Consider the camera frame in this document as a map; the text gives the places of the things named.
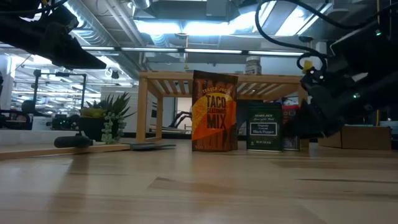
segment wooden table surface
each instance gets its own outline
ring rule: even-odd
[[[397,223],[398,154],[152,152],[0,161],[0,223]]]

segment taco seasoning mix packet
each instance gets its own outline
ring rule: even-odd
[[[236,84],[238,77],[193,71],[192,150],[237,150]]]

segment ceiling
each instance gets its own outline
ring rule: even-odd
[[[325,0],[301,0],[312,7],[321,10],[325,7]],[[124,0],[69,0],[68,8],[78,16],[82,21],[82,26],[75,29],[73,34],[81,45],[100,45],[100,46],[156,46],[156,47],[190,47],[198,49],[240,49],[240,50],[276,50],[291,51],[285,47],[272,44],[261,36],[256,29],[253,28],[254,16],[248,16],[241,21],[240,12],[243,10],[252,11],[255,8],[256,1],[253,0],[207,0],[207,1],[181,1],[181,0],[153,0],[152,5],[147,9],[136,9],[131,7],[131,1]],[[306,45],[301,43],[296,34],[300,28],[296,23],[292,23],[292,15],[299,16],[303,21],[312,18],[312,14],[307,11],[299,11],[297,15],[297,6],[290,2],[276,1],[273,7],[270,7],[269,15],[266,17],[263,30],[269,35],[277,35],[274,37],[279,41],[288,42],[297,45]],[[333,5],[328,7],[324,14],[330,16],[334,20],[355,24],[364,17],[374,13],[376,4],[373,1],[366,0],[334,0]],[[234,24],[233,33],[225,33],[223,35],[215,35],[207,32],[210,28],[193,29],[196,35],[188,34],[188,37],[175,35],[173,29],[177,27],[181,32],[186,31],[189,23],[212,23],[212,24]],[[163,26],[152,27],[154,24],[164,24]],[[176,24],[175,26],[167,26],[166,24]],[[157,32],[156,35],[140,32]],[[213,29],[212,32],[220,32],[220,29]],[[308,29],[302,32],[302,35],[312,36],[316,41],[337,39],[346,30],[336,29],[321,20],[316,20]],[[18,61],[24,60],[29,54],[20,50],[0,49],[0,53],[7,53],[18,58]],[[88,85],[86,99],[93,101],[98,99],[96,93],[100,92],[101,85],[134,85],[139,70],[150,69],[149,62],[159,63],[246,63],[246,56],[243,55],[217,55],[217,54],[162,54],[162,53],[138,53],[138,52],[120,52],[117,54],[109,54],[106,52],[94,52],[102,56],[108,64],[106,70],[75,70],[75,73],[88,74]],[[49,72],[64,71],[50,63],[36,63],[31,58],[25,63],[25,67],[20,67],[16,71],[15,91],[33,91],[32,82],[34,82],[33,71],[35,69],[43,69]],[[110,77],[108,69],[119,72],[119,79],[115,80]],[[68,77],[73,83],[81,83],[81,77]],[[71,92],[68,97],[73,96],[73,92],[78,93],[79,90],[72,88],[65,80],[54,80],[53,77],[43,76],[40,78],[39,89],[41,91]],[[13,95],[14,106],[20,105],[21,96],[31,97],[30,93],[16,93]],[[55,104],[56,108],[65,106],[63,103],[54,103],[46,98],[56,99],[56,95],[39,95],[39,100],[48,105]]]

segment cardboard box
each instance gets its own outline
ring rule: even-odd
[[[391,150],[389,127],[344,126],[343,129],[325,139],[318,139],[319,146],[342,149]]]

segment potted plant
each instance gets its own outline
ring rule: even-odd
[[[115,101],[113,96],[109,95],[99,103],[94,101],[93,105],[87,102],[88,108],[80,110],[80,131],[84,131],[87,137],[95,141],[103,141],[106,144],[118,142],[126,127],[124,119],[136,113],[126,115],[130,109],[127,107],[129,100],[130,97],[127,97],[125,92]]]

